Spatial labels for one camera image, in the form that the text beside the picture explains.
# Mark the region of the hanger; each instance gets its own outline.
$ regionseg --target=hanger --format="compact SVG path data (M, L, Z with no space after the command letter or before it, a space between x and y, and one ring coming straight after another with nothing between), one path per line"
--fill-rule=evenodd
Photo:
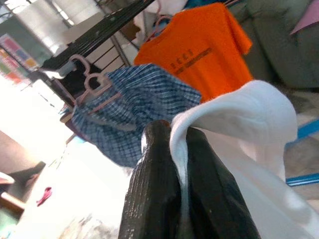
M86 61L86 59L78 54L75 54L73 56L70 57L69 61L73 61L73 60L78 60L80 61L84 67L85 67L85 71L84 71L84 75L86 76L85 81L84 81L84 87L85 87L85 92L79 96L78 98L78 104L83 103L83 101L85 100L85 98L89 95L93 95L95 97L100 96L101 94L103 94L107 89L109 89L112 86L112 82L110 81L110 79L108 77L106 77L104 75L103 72L101 73L92 73L90 74L90 65L89 63ZM92 78L97 78L98 82L101 84L102 88L99 90L93 90L90 87L90 80ZM120 97L121 94L117 93L114 96L112 96L111 98L109 98L108 100L106 100L105 102L101 103L99 106L95 107L92 111L89 112L89 114L92 114L100 109L102 109L104 106L106 106L108 103L112 102L113 100L117 99L118 97Z
M156 22L156 24L155 24L155 30L152 32L151 35L149 35L149 37L146 39L145 42L150 41L151 38L154 37L156 33L159 33L159 32L160 32L160 31L159 31L159 24L160 24L160 22L161 22L162 20L164 20L164 19L169 19L169 20L171 20L171 19L172 19L171 16L168 16L168 15L161 16L161 15L160 15L161 2L160 2L160 0L157 0L157 2L158 2L158 5L159 5L159 8L158 8L158 11L156 12L156 15L157 15L157 19L158 19L158 20L157 20L157 22Z

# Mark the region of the pink object on floor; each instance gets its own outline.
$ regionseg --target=pink object on floor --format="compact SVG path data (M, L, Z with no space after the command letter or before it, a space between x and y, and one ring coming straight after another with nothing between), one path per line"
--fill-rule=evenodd
M40 205L42 205L51 195L52 195L51 187L47 187L46 189L44 189L43 197L39 201L36 201L37 206L39 207Z
M313 2L310 3L304 16L297 23L290 35L295 34L297 31L300 31L301 29L316 22L319 22L319 0L313 0Z

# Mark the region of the plaid shirt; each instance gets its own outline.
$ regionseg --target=plaid shirt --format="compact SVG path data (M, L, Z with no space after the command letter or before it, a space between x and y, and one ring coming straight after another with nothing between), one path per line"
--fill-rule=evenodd
M115 163L135 167L142 156L144 127L174 116L200 103L201 95L162 68L141 65L107 73L112 87L90 102L75 107L72 121L87 139ZM89 112L107 99L121 97L101 110Z

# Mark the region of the orange t-shirt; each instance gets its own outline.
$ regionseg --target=orange t-shirt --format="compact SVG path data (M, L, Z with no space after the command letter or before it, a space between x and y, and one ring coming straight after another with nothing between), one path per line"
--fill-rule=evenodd
M222 3L176 14L161 35L146 42L135 64L154 63L191 85L202 102L252 80L243 54L252 42Z

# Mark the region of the blue plaid cloth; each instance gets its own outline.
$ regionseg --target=blue plaid cloth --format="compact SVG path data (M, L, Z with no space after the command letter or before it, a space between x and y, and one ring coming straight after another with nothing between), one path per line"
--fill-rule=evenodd
M75 107L74 126L115 163L135 167L142 156L144 127L174 116L200 103L201 95L162 68L140 65L107 73L112 87L90 102ZM101 110L89 112L107 99L121 97Z

